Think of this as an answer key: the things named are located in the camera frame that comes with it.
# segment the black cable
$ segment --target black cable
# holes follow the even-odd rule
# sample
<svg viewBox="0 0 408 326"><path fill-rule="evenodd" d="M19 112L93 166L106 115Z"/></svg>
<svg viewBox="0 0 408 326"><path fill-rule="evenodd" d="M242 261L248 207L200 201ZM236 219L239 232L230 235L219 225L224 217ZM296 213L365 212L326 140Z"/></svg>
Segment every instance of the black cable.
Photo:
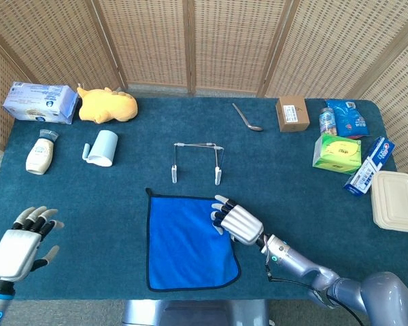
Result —
<svg viewBox="0 0 408 326"><path fill-rule="evenodd" d="M318 294L318 290L314 289L313 287L309 286L308 284L305 283L301 283L298 282L296 280L286 280L285 278L276 278L276 277L272 277L271 274L271 269L269 268L269 265L265 264L265 269L266 269L266 274L267 274L267 279L269 282L285 282L285 283L291 283L291 284L296 284L296 285L300 285L302 287L306 287L309 290L312 290L314 295L319 297ZM358 321L358 323L360 324L360 326L364 326L364 324L362 323L362 321L358 318L358 316L355 314L355 312L353 312L351 310L351 308L349 308L348 306L346 306L345 304L342 304L339 300L335 299L334 297L331 297L329 294L326 294L326 297L329 300L334 301L335 303L337 303L338 305L342 306L343 308L345 308L355 319L356 321Z"/></svg>

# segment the blue snack bag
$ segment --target blue snack bag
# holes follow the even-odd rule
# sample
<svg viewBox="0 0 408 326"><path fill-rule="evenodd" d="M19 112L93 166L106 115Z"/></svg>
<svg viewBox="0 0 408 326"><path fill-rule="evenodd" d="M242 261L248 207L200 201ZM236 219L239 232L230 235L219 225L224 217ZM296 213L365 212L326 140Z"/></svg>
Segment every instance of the blue snack bag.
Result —
<svg viewBox="0 0 408 326"><path fill-rule="evenodd" d="M357 139L369 135L366 121L351 100L326 100L326 104L334 110L337 135Z"/></svg>

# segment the white mug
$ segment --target white mug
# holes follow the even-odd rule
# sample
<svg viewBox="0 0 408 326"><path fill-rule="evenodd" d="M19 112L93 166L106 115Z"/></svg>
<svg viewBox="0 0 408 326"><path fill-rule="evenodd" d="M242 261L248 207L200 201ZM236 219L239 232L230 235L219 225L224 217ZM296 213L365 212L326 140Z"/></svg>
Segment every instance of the white mug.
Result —
<svg viewBox="0 0 408 326"><path fill-rule="evenodd" d="M98 166L111 166L114 162L117 142L118 135L115 132L102 130L98 133L90 152L90 145L84 144L82 159Z"/></svg>

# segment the lotion bottle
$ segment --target lotion bottle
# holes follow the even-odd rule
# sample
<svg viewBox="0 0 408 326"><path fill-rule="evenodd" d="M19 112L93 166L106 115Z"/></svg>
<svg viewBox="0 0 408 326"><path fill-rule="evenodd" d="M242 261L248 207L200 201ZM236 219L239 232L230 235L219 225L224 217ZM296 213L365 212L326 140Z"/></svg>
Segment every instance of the lotion bottle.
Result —
<svg viewBox="0 0 408 326"><path fill-rule="evenodd" d="M27 172L43 175L47 171L52 162L53 146L58 136L57 132L51 130L42 129L39 132L39 138L27 156Z"/></svg>

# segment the yellow plush toy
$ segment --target yellow plush toy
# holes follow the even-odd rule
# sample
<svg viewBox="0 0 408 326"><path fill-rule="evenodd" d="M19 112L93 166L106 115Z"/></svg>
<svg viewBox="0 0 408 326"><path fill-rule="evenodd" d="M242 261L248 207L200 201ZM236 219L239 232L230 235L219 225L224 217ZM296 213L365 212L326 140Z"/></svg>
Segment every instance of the yellow plush toy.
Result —
<svg viewBox="0 0 408 326"><path fill-rule="evenodd" d="M90 120L96 124L117 119L125 122L137 115L136 100L124 92L104 90L84 90L77 87L77 93L82 98L82 107L79 116L82 120Z"/></svg>

